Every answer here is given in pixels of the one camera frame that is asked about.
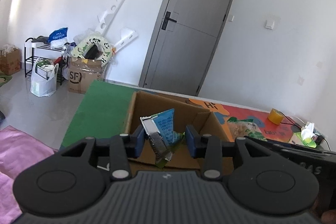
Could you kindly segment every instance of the door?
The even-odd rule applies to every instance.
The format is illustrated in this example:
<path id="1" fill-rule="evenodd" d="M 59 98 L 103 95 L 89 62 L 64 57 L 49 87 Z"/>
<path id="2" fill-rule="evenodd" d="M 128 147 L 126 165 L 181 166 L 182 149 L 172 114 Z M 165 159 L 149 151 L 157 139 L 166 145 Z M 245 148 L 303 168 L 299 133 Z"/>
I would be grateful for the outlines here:
<path id="1" fill-rule="evenodd" d="M 169 0 L 144 86 L 197 95 L 229 3 L 230 0 Z"/>

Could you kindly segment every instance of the sf cardboard box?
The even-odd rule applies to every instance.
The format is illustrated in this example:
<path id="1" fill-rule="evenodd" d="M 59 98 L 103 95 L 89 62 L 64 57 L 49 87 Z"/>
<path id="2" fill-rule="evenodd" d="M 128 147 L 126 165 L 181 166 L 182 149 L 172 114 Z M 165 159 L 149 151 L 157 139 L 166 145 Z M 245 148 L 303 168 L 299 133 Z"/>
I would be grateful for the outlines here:
<path id="1" fill-rule="evenodd" d="M 89 60 L 72 57 L 69 66 L 68 90 L 75 93 L 86 93 L 94 80 L 104 78 L 104 69 L 100 60 Z"/>
<path id="2" fill-rule="evenodd" d="M 150 116 L 168 109 L 174 108 L 174 131 L 183 133 L 188 124 L 192 124 L 200 134 L 218 136 L 223 141 L 228 138 L 213 112 L 208 109 L 186 104 L 171 98 L 138 91 L 133 94 L 130 102 L 125 132 L 132 134 L 140 125 L 140 117 Z M 155 154 L 145 141 L 142 154 L 137 159 L 129 159 L 132 162 L 132 172 L 138 170 L 159 170 L 155 167 Z M 173 158 L 163 170 L 200 170 L 203 159 L 193 159 L 185 144 L 174 153 Z M 223 158 L 223 173 L 230 174 L 233 171 L 231 158 Z"/>
<path id="3" fill-rule="evenodd" d="M 4 52 L 0 52 L 0 70 L 6 75 L 12 75 L 20 71 L 20 50 L 18 48 L 14 49 L 12 52 L 8 52 L 6 56 Z"/>

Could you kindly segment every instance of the pink blanket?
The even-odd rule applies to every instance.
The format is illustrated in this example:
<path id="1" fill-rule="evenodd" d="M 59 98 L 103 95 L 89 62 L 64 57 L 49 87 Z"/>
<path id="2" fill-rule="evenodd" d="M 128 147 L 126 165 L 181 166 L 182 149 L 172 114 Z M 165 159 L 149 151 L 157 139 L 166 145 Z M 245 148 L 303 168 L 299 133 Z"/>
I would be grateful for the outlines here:
<path id="1" fill-rule="evenodd" d="M 12 193 L 14 179 L 53 153 L 52 148 L 14 127 L 0 131 L 0 224 L 9 224 L 21 214 Z"/>

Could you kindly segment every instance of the door handle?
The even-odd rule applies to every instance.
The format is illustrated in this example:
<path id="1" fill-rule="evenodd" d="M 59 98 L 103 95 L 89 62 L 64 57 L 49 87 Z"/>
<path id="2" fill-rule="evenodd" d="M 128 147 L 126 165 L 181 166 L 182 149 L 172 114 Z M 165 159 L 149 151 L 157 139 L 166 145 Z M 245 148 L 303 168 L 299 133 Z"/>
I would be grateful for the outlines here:
<path id="1" fill-rule="evenodd" d="M 166 28 L 167 28 L 167 24 L 168 24 L 168 20 L 170 20 L 170 21 L 172 21 L 172 22 L 177 22 L 175 19 L 172 19 L 172 18 L 170 18 L 170 14 L 171 14 L 171 12 L 166 12 L 166 16 L 165 16 L 165 19 L 163 20 L 163 24 L 162 24 L 162 30 L 166 30 Z"/>

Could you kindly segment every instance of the packing tape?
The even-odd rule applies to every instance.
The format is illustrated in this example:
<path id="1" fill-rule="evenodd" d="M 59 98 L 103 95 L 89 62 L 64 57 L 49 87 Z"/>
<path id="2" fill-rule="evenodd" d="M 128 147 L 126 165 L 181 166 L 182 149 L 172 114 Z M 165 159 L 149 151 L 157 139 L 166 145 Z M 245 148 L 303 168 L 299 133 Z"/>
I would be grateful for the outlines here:
<path id="1" fill-rule="evenodd" d="M 268 115 L 268 119 L 272 123 L 275 123 L 277 125 L 279 125 L 282 122 L 283 118 L 284 118 L 284 115 L 274 108 L 271 110 L 270 114 Z"/>

